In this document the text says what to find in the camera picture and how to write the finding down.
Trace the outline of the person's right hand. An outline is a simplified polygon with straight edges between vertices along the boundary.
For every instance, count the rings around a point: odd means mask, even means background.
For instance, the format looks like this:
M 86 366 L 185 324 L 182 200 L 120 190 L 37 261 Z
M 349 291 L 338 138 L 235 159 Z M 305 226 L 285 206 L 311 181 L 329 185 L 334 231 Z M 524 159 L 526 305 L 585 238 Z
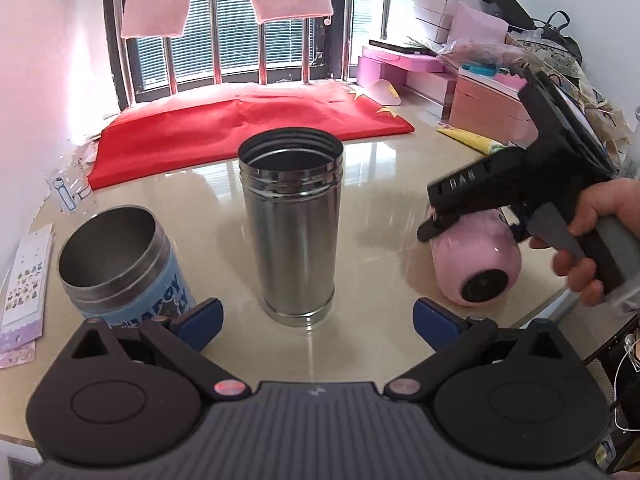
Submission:
M 635 238 L 639 237 L 638 180 L 616 179 L 586 188 L 580 194 L 568 232 L 583 236 L 596 227 L 600 217 L 608 216 L 615 216 Z M 594 307 L 602 302 L 604 288 L 596 279 L 597 265 L 593 260 L 575 260 L 569 252 L 558 249 L 551 267 L 557 276 L 566 278 L 567 287 L 578 293 L 584 306 Z

